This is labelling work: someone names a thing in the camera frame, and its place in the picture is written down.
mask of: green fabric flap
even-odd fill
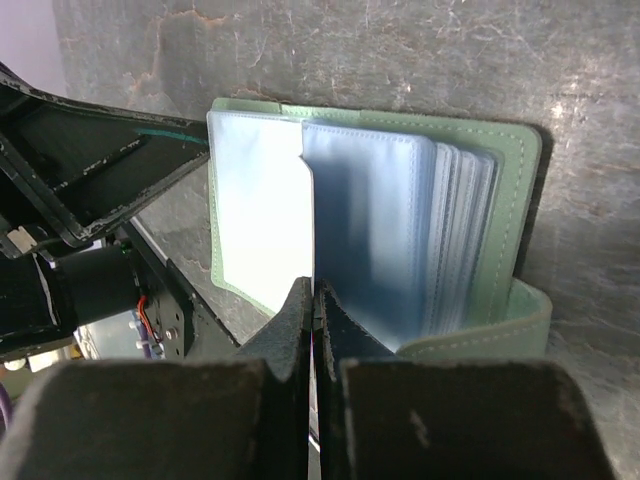
[[[533,128],[478,120],[304,107],[230,98],[216,99],[213,108],[281,114],[300,120],[324,119],[348,126],[414,133],[439,142],[491,152],[498,160],[499,167],[491,215],[472,285],[468,319],[470,328],[452,335],[418,340],[401,348],[400,351],[412,358],[434,359],[460,356],[490,357],[495,356],[494,353],[509,356],[517,352],[534,355],[536,352],[544,351],[550,318],[548,298],[515,280],[513,289],[511,288],[511,276],[541,150],[540,136]],[[220,259],[215,213],[215,179],[212,177],[211,180],[213,258]],[[212,281],[216,285],[225,286],[221,262],[213,263]],[[530,307],[530,314],[523,313],[525,305]],[[536,327],[524,330],[529,327],[530,322]]]

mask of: gray table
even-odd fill
[[[584,388],[620,477],[640,477],[640,3],[55,0],[53,12],[76,99],[203,119],[233,96],[541,128],[553,153],[518,273],[552,298],[549,357]],[[202,168],[140,219],[245,341],[265,319],[211,285],[207,196]]]

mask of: stack of pages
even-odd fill
[[[274,314],[293,279],[325,279],[394,351],[465,327],[498,171],[489,152],[280,115],[213,110],[208,122],[224,287]]]

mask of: teal mark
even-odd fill
[[[184,133],[167,132],[166,130],[154,130],[152,128],[136,128],[134,129],[138,135],[151,135],[153,137],[167,137],[175,138],[176,140],[182,140],[183,142],[199,143],[200,145],[209,145],[203,138],[192,137],[191,135],[185,135]]]

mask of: red wire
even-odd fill
[[[153,328],[151,328],[151,322],[149,322],[149,318],[144,311],[145,303],[147,303],[147,296],[143,295],[142,297],[140,297],[140,300],[138,300],[138,316],[140,317],[140,321],[144,325],[144,328],[147,329],[147,333],[149,334],[149,336],[152,337],[156,341],[156,343],[160,343],[162,341],[162,337],[160,337],[160,335],[158,335],[153,330]]]

